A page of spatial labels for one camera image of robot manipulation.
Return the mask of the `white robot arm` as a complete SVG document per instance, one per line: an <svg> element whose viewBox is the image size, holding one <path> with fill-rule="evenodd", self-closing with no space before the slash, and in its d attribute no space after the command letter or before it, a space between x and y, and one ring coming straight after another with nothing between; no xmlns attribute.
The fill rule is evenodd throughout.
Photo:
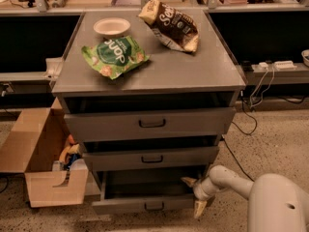
<svg viewBox="0 0 309 232"><path fill-rule="evenodd" d="M182 177L182 181L193 189L195 218L210 199L230 189L248 201L248 232L308 232L309 193L282 175L264 174L250 181L217 165L200 179Z"/></svg>

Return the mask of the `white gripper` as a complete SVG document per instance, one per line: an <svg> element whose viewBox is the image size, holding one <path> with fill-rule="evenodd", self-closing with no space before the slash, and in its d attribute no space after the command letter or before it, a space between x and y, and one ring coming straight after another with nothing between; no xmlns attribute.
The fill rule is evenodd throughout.
<svg viewBox="0 0 309 232"><path fill-rule="evenodd" d="M220 190L221 186L217 185L210 176L201 179L190 177L181 177L181 180L190 188L193 188L193 193L198 200L194 201L194 217L199 218L207 206L207 200L214 197Z"/></svg>

